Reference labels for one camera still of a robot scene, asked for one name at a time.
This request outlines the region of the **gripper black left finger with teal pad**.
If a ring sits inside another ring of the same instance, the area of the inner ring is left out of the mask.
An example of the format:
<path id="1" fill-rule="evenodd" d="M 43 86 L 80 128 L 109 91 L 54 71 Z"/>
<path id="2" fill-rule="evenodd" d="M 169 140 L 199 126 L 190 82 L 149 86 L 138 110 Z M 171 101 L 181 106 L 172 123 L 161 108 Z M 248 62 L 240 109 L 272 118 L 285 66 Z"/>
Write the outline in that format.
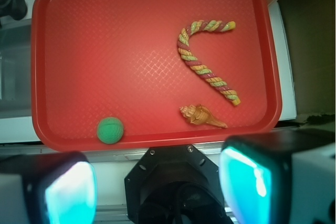
<path id="1" fill-rule="evenodd" d="M 1 223 L 93 223 L 94 167 L 81 152 L 1 160 Z"/>

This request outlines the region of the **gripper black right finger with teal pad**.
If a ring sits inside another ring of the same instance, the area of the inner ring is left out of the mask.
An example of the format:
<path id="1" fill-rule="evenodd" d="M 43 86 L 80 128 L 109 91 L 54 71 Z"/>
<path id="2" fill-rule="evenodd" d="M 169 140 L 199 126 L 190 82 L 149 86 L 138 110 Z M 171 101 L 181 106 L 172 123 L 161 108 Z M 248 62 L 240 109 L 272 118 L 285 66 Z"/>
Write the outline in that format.
<path id="1" fill-rule="evenodd" d="M 239 223 L 335 223 L 335 134 L 231 136 L 219 156 L 219 180 Z"/>

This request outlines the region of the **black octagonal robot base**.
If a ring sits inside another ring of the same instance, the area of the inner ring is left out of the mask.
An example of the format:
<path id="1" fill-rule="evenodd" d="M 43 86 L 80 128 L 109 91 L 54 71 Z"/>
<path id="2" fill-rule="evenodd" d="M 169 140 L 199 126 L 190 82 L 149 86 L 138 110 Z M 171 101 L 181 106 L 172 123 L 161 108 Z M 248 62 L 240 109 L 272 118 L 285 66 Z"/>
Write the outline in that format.
<path id="1" fill-rule="evenodd" d="M 218 166 L 192 145 L 150 148 L 124 186 L 133 223 L 232 223 Z"/>

